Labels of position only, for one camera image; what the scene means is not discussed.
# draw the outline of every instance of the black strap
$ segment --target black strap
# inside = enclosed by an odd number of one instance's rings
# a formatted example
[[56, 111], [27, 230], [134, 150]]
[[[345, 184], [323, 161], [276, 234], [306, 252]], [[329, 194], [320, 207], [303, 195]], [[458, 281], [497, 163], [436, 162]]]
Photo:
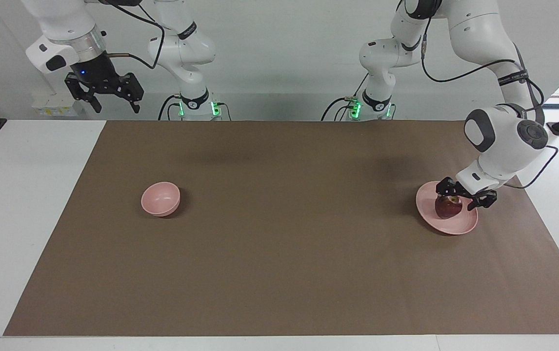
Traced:
[[371, 106], [373, 108], [373, 111], [380, 113], [381, 111], [384, 111], [384, 109], [386, 109], [386, 106], [388, 106], [388, 104], [390, 103], [390, 100], [393, 97], [391, 96], [388, 100], [377, 101], [377, 100], [373, 100], [372, 98], [370, 98], [368, 96], [368, 94], [366, 93], [366, 90], [364, 90], [364, 93], [362, 93], [362, 98], [364, 99], [364, 102], [366, 102], [366, 104], [368, 106]]
[[405, 51], [414, 51], [414, 50], [416, 50], [416, 47], [418, 47], [418, 45], [420, 45], [420, 42], [422, 42], [422, 37], [418, 38], [418, 41], [412, 47], [409, 47], [409, 46], [407, 46], [406, 44], [403, 44], [403, 43], [400, 43], [400, 45], [403, 47], [403, 49]]
[[182, 102], [184, 102], [184, 104], [186, 104], [186, 106], [188, 106], [189, 109], [197, 110], [201, 107], [201, 105], [204, 102], [208, 101], [208, 98], [210, 98], [210, 92], [208, 92], [208, 89], [206, 89], [206, 93], [204, 93], [202, 96], [198, 98], [182, 97]]
[[405, 6], [405, 12], [411, 18], [415, 20], [427, 20], [436, 15], [438, 9], [442, 5], [442, 0], [418, 0], [418, 5], [413, 13], [407, 11], [407, 4]]
[[197, 23], [193, 22], [185, 31], [178, 34], [180, 40], [186, 40], [188, 37], [192, 36], [197, 30]]
[[499, 85], [506, 86], [507, 84], [511, 84], [513, 82], [525, 82], [529, 78], [529, 72], [525, 69], [520, 72], [512, 73], [508, 76], [499, 78]]

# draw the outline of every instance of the white wall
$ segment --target white wall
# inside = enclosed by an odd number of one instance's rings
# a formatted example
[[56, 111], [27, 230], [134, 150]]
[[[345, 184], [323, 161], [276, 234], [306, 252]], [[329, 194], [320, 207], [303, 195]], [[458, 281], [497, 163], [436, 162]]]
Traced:
[[[153, 4], [145, 7], [154, 13]], [[358, 52], [364, 42], [390, 36], [397, 0], [190, 0], [200, 29], [217, 43], [218, 57], [203, 66], [209, 87], [230, 102], [235, 118], [319, 118], [327, 102], [353, 93], [364, 75]], [[547, 94], [559, 87], [559, 1], [499, 2], [505, 28], [523, 53], [534, 80]], [[88, 5], [108, 32], [109, 51], [147, 58], [155, 27], [99, 4]], [[32, 96], [67, 94], [66, 72], [41, 77], [23, 49], [41, 35], [18, 0], [0, 0], [0, 115], [34, 118]], [[104, 112], [89, 118], [155, 118], [159, 103], [177, 91], [162, 69], [149, 71], [129, 58], [115, 58], [120, 74], [133, 71], [147, 92], [143, 113], [127, 103], [100, 97]], [[475, 67], [457, 58], [442, 20], [431, 29], [427, 66], [439, 78]], [[394, 102], [398, 118], [461, 119], [478, 106], [501, 102], [488, 70], [446, 86], [430, 82], [419, 66], [397, 69]]]

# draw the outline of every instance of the electrical outlet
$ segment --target electrical outlet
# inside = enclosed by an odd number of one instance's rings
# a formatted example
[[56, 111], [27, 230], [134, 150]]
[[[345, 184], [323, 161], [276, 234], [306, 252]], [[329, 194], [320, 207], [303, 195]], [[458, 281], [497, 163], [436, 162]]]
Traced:
[[70, 96], [41, 96], [35, 99], [32, 108], [43, 117], [80, 117], [84, 107]]

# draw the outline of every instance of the black cable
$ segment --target black cable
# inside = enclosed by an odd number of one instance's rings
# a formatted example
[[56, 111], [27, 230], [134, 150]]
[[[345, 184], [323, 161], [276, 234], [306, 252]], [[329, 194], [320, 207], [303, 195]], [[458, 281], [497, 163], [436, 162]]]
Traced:
[[331, 108], [337, 104], [338, 102], [344, 101], [344, 98], [337, 98], [336, 100], [334, 100], [334, 102], [332, 102], [331, 104], [329, 104], [329, 106], [327, 107], [327, 109], [325, 110], [325, 112], [322, 114], [322, 117], [320, 118], [320, 121], [323, 122], [325, 120], [325, 116], [327, 115], [327, 113], [329, 112], [329, 110], [331, 110]]
[[395, 120], [395, 115], [396, 115], [396, 105], [395, 105], [395, 104], [392, 104], [392, 105], [390, 106], [390, 109], [392, 109], [393, 107], [395, 108], [395, 111], [393, 112], [393, 117], [392, 117], [392, 118], [390, 118], [390, 120]]
[[140, 58], [138, 58], [137, 56], [134, 56], [134, 55], [129, 54], [129, 53], [125, 53], [125, 54], [112, 54], [113, 56], [108, 55], [108, 57], [113, 57], [113, 58], [133, 58], [133, 59], [136, 59], [136, 60], [139, 60], [139, 61], [143, 62], [143, 64], [145, 64], [145, 66], [147, 66], [147, 67], [150, 67], [150, 69], [155, 69], [156, 66], [157, 66], [157, 64], [158, 64], [158, 62], [159, 62], [160, 53], [161, 53], [162, 47], [163, 47], [163, 45], [164, 45], [164, 36], [166, 36], [166, 33], [165, 33], [165, 31], [164, 31], [164, 28], [163, 28], [161, 25], [159, 25], [158, 23], [156, 23], [156, 22], [152, 22], [152, 21], [150, 21], [150, 20], [147, 20], [147, 19], [145, 19], [145, 18], [142, 18], [141, 16], [137, 16], [136, 14], [131, 13], [130, 11], [124, 9], [123, 7], [121, 7], [121, 6], [119, 6], [119, 5], [115, 4], [115, 3], [113, 3], [112, 0], [104, 0], [104, 1], [107, 2], [108, 4], [110, 4], [111, 6], [113, 6], [115, 9], [118, 9], [119, 11], [122, 11], [122, 13], [125, 13], [125, 14], [127, 14], [127, 15], [129, 15], [129, 16], [132, 16], [132, 17], [136, 18], [137, 20], [141, 20], [141, 21], [143, 21], [143, 22], [145, 22], [145, 23], [147, 23], [147, 24], [150, 24], [150, 25], [152, 25], [152, 26], [157, 27], [158, 29], [160, 29], [160, 31], [161, 31], [161, 33], [162, 33], [162, 34], [161, 34], [161, 38], [160, 38], [159, 51], [158, 51], [158, 53], [156, 54], [156, 60], [154, 60], [154, 64], [153, 64], [153, 65], [150, 65], [150, 64], [148, 64], [147, 62], [145, 62], [145, 61], [141, 60]]
[[110, 57], [110, 58], [132, 58], [132, 59], [137, 60], [138, 62], [141, 62], [142, 64], [147, 66], [149, 69], [153, 69], [152, 66], [150, 64], [148, 64], [147, 62], [145, 62], [142, 58], [139, 58], [138, 56], [130, 54], [130, 53], [112, 53], [112, 54], [108, 54], [108, 57]]
[[336, 122], [336, 120], [338, 120], [338, 114], [340, 113], [340, 111], [342, 111], [344, 109], [344, 111], [346, 112], [349, 107], [347, 106], [342, 106], [338, 109], [338, 111], [336, 111], [336, 115], [334, 116], [334, 122]]
[[505, 184], [506, 187], [511, 187], [514, 189], [527, 189], [528, 187], [532, 186], [536, 180], [540, 177], [540, 175], [542, 175], [542, 173], [544, 173], [544, 171], [546, 170], [546, 168], [549, 166], [549, 164], [551, 164], [552, 160], [555, 159], [555, 157], [557, 157], [558, 153], [559, 153], [559, 149], [554, 147], [554, 146], [550, 146], [547, 145], [546, 147], [548, 147], [549, 149], [553, 149], [555, 151], [555, 153], [553, 154], [553, 156], [548, 160], [548, 162], [546, 162], [546, 164], [544, 165], [544, 167], [542, 167], [542, 169], [540, 170], [540, 173], [538, 173], [538, 175], [536, 175], [535, 178], [533, 178], [533, 180], [531, 180], [531, 183], [527, 184], [527, 186], [523, 186], [523, 187], [517, 187], [517, 186], [511, 186], [509, 184]]
[[452, 81], [454, 81], [454, 80], [458, 80], [458, 79], [460, 79], [460, 78], [464, 78], [464, 77], [469, 76], [469, 75], [471, 75], [471, 74], [473, 74], [473, 73], [476, 73], [476, 72], [478, 72], [478, 71], [481, 71], [481, 70], [484, 69], [484, 68], [490, 67], [490, 66], [495, 65], [495, 64], [503, 63], [503, 62], [511, 62], [511, 63], [513, 63], [513, 64], [516, 64], [515, 60], [511, 60], [511, 59], [509, 59], [509, 58], [508, 58], [508, 59], [507, 59], [507, 58], [504, 58], [504, 59], [501, 59], [501, 60], [496, 60], [496, 61], [494, 61], [494, 62], [490, 62], [489, 64], [485, 64], [485, 65], [483, 65], [483, 66], [481, 66], [481, 67], [479, 67], [479, 68], [473, 69], [472, 71], [469, 71], [469, 72], [467, 72], [467, 73], [461, 74], [461, 75], [459, 75], [459, 76], [457, 76], [457, 77], [453, 77], [453, 78], [449, 78], [449, 79], [436, 79], [436, 78], [433, 78], [433, 77], [431, 76], [431, 74], [429, 74], [429, 73], [427, 72], [427, 67], [425, 66], [425, 56], [426, 56], [426, 51], [427, 51], [427, 44], [426, 44], [426, 43], [427, 43], [427, 31], [429, 31], [429, 26], [431, 26], [431, 19], [432, 19], [432, 18], [429, 18], [429, 21], [427, 22], [427, 26], [425, 27], [424, 36], [422, 37], [422, 45], [423, 45], [423, 47], [422, 47], [422, 54], [421, 54], [421, 57], [420, 57], [420, 61], [422, 62], [422, 70], [423, 70], [423, 72], [425, 72], [425, 74], [427, 75], [427, 77], [429, 77], [429, 79], [433, 80], [434, 82], [438, 82], [438, 83], [452, 82]]
[[178, 98], [178, 96], [176, 96], [176, 95], [170, 95], [168, 98], [166, 98], [166, 100], [164, 100], [163, 106], [160, 108], [159, 120], [162, 120], [162, 114], [163, 114], [163, 112], [164, 112], [164, 108], [165, 108], [166, 105], [169, 103], [169, 101], [172, 100], [172, 98]]
[[167, 118], [168, 120], [171, 120], [170, 111], [171, 111], [171, 108], [172, 108], [173, 106], [178, 106], [178, 107], [179, 107], [180, 104], [171, 104], [171, 105], [169, 105], [169, 106], [166, 108], [166, 118]]
[[232, 114], [230, 113], [230, 106], [228, 106], [228, 104], [223, 104], [223, 105], [228, 110], [228, 118], [230, 119], [230, 122], [231, 122], [232, 121]]
[[228, 110], [228, 118], [230, 119], [231, 122], [232, 114], [230, 113], [230, 106], [228, 106], [228, 104], [226, 104], [225, 102], [217, 102], [217, 106], [225, 106], [225, 108]]
[[524, 110], [524, 112], [526, 112], [526, 113], [530, 112], [530, 111], [536, 111], [537, 109], [542, 107], [544, 105], [544, 103], [546, 102], [546, 98], [544, 96], [544, 92], [542, 91], [542, 89], [540, 89], [540, 87], [538, 87], [538, 85], [535, 82], [533, 82], [533, 80], [531, 80], [530, 78], [527, 78], [527, 81], [529, 82], [529, 84], [531, 84], [538, 91], [538, 93], [540, 93], [540, 102], [537, 106], [531, 107], [531, 109]]
[[150, 16], [150, 14], [147, 13], [147, 11], [145, 11], [145, 9], [143, 8], [143, 5], [139, 4], [139, 9], [141, 9], [141, 11], [143, 11], [143, 13], [147, 16], [147, 18], [156, 22], [156, 20], [152, 16]]
[[359, 84], [359, 87], [356, 89], [355, 93], [353, 93], [353, 96], [357, 96], [358, 92], [360, 90], [360, 88], [362, 88], [362, 86], [364, 85], [364, 82], [366, 82], [366, 78], [368, 78], [368, 73], [364, 76], [364, 79], [362, 79], [362, 83]]

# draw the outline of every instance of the green led light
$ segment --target green led light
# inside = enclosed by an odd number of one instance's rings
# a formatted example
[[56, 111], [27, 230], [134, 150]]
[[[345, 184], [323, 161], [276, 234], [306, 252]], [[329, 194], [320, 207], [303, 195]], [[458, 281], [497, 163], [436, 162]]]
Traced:
[[386, 113], [386, 119], [394, 119], [395, 113], [396, 113], [396, 105], [390, 104], [390, 106], [388, 106], [388, 112]]
[[351, 118], [353, 119], [358, 119], [359, 118], [359, 113], [362, 110], [362, 103], [359, 101], [355, 102], [356, 105], [353, 106], [353, 111], [351, 111]]
[[219, 116], [221, 114], [221, 109], [217, 107], [217, 104], [215, 104], [214, 101], [210, 102], [210, 104], [212, 105], [212, 113], [213, 115]]

